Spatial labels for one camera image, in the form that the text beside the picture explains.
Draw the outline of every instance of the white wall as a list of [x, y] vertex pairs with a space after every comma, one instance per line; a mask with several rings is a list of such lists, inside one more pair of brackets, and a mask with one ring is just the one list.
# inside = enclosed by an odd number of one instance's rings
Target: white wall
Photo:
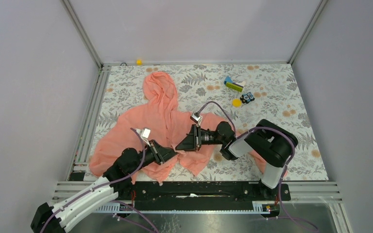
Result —
[[71, 0], [104, 62], [286, 61], [320, 0]]
[[373, 1], [329, 1], [293, 68], [353, 230], [373, 232]]
[[0, 233], [64, 178], [97, 68], [60, 1], [0, 0]]

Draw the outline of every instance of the table surface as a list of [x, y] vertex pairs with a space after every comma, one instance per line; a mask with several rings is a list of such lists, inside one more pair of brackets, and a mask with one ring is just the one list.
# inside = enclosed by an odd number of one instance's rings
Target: table surface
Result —
[[[167, 72], [173, 78], [178, 90], [180, 111], [197, 111], [207, 101], [214, 100], [227, 111], [240, 133], [254, 127], [263, 118], [293, 133], [299, 145], [288, 166], [285, 180], [328, 180], [298, 85], [288, 64], [112, 67], [88, 159], [98, 141], [115, 125], [120, 114], [147, 102], [142, 90], [143, 79], [155, 71]], [[242, 93], [223, 84], [226, 76], [230, 76], [234, 82], [246, 81], [243, 93], [252, 92], [255, 101], [239, 108], [232, 106], [232, 100], [239, 98]], [[206, 112], [223, 116], [215, 105], [207, 106], [203, 113]], [[259, 180], [261, 175], [250, 155], [227, 161], [219, 153], [219, 148], [216, 148], [209, 164], [198, 176], [194, 177], [177, 164], [166, 180], [252, 181]], [[86, 169], [84, 180], [95, 179]], [[137, 180], [151, 181], [143, 172], [140, 172]]]

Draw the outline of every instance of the purple cable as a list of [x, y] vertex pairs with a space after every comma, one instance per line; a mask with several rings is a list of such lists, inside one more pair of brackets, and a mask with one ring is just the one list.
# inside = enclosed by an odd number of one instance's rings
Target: purple cable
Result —
[[134, 225], [137, 225], [137, 226], [139, 226], [139, 227], [141, 227], [141, 228], [143, 228], [143, 229], [145, 229], [145, 230], [147, 230], [147, 231], [149, 231], [149, 232], [151, 232], [151, 233], [155, 233], [154, 231], [152, 231], [151, 229], [148, 229], [147, 227], [145, 227], [145, 226], [142, 226], [141, 224], [139, 224], [139, 223], [137, 223], [137, 222], [134, 222], [134, 221], [131, 221], [131, 220], [129, 220], [129, 219], [126, 219], [126, 218], [124, 218], [124, 217], [117, 217], [117, 219], [118, 219], [118, 221], [120, 221], [120, 220], [124, 220], [124, 221], [126, 221], [126, 222], [129, 222], [129, 223], [132, 223], [132, 224], [134, 224]]
[[197, 111], [198, 114], [200, 114], [202, 112], [202, 110], [210, 103], [214, 103], [216, 104], [220, 109], [221, 111], [224, 113], [224, 115], [226, 116], [226, 118], [228, 118], [228, 121], [231, 123], [232, 125], [232, 128], [234, 128], [234, 133], [237, 133], [237, 131], [235, 130], [235, 125], [234, 123], [232, 122], [231, 118], [228, 116], [228, 114], [226, 113], [226, 111], [221, 107], [221, 105], [219, 105], [217, 102], [215, 101], [208, 101], [206, 104], [204, 104], [200, 110]]
[[[303, 228], [303, 229], [305, 229], [307, 231], [310, 231], [310, 232], [320, 232], [318, 230], [318, 227], [316, 225], [314, 225], [312, 222], [310, 222], [310, 221], [308, 221], [306, 219], [303, 219], [303, 218], [294, 218], [294, 217], [291, 217], [291, 215], [289, 215], [288, 211], [285, 209], [284, 203], [282, 202], [282, 198], [281, 198], [282, 180], [284, 179], [284, 175], [285, 175], [285, 172], [287, 171], [288, 164], [291, 162], [291, 160], [294, 158], [294, 155], [295, 155], [295, 146], [294, 146], [294, 143], [284, 133], [282, 133], [282, 132], [280, 132], [280, 131], [278, 131], [276, 129], [273, 129], [273, 128], [270, 128], [270, 127], [263, 127], [263, 126], [251, 128], [247, 132], [245, 132], [245, 133], [241, 134], [239, 137], [237, 137], [237, 139], [240, 139], [241, 137], [245, 136], [248, 132], [252, 133], [255, 130], [268, 130], [268, 131], [277, 133], [280, 136], [282, 136], [285, 140], [287, 140], [289, 142], [289, 144], [291, 145], [291, 149], [292, 149], [291, 157], [285, 162], [285, 164], [284, 164], [284, 170], [282, 171], [281, 178], [279, 179], [279, 182], [278, 182], [278, 199], [279, 199], [279, 203], [281, 204], [281, 208], [284, 211], [284, 213], [288, 216], [287, 218], [291, 219], [299, 227], [301, 227], [301, 228]], [[307, 228], [307, 227], [299, 224], [296, 220], [306, 222], [306, 223], [310, 224], [311, 226], [313, 226], [315, 229]]]
[[158, 228], [145, 216], [143, 215], [139, 210], [135, 209], [134, 207], [122, 202], [122, 201], [119, 201], [119, 200], [114, 200], [113, 202], [116, 202], [116, 203], [119, 203], [121, 205], [124, 205], [130, 209], [132, 209], [133, 211], [137, 212], [143, 219], [145, 219], [145, 221], [147, 221], [149, 223], [149, 225], [155, 230], [155, 233], [159, 233], [158, 231]]
[[[114, 181], [111, 181], [111, 182], [108, 182], [108, 183], [102, 183], [100, 185], [97, 185], [95, 186], [92, 190], [87, 190], [83, 193], [81, 193], [80, 195], [78, 195], [77, 197], [75, 197], [74, 199], [72, 199], [70, 202], [66, 203], [64, 206], [62, 206], [64, 209], [67, 208], [68, 206], [70, 206], [72, 203], [74, 203], [76, 200], [80, 199], [81, 197], [85, 196], [86, 194], [90, 193], [90, 192], [93, 192], [95, 191], [96, 189], [100, 188], [100, 187], [104, 187], [104, 186], [107, 186], [107, 185], [110, 185], [110, 184], [113, 184], [113, 183], [117, 183], [117, 182], [120, 182], [120, 181], [123, 181], [123, 180], [126, 180], [128, 179], [129, 177], [131, 177], [132, 175], [134, 175], [137, 171], [139, 171], [142, 167], [142, 164], [144, 163], [145, 161], [145, 147], [144, 147], [144, 143], [142, 141], [142, 138], [141, 136], [136, 132], [136, 130], [134, 130], [133, 128], [131, 128], [131, 130], [138, 136], [140, 142], [141, 142], [141, 146], [142, 146], [142, 159], [141, 159], [141, 163], [139, 164], [139, 166], [129, 175], [125, 176], [124, 178], [121, 178], [121, 179], [117, 179], [117, 180], [114, 180]], [[41, 231], [39, 233], [43, 233], [46, 226], [48, 225], [48, 223], [50, 222], [50, 220], [55, 217], [55, 215], [57, 215], [59, 212], [61, 212], [61, 209], [58, 209], [57, 211], [55, 211], [49, 218], [48, 220], [46, 220], [44, 226], [42, 227]]]

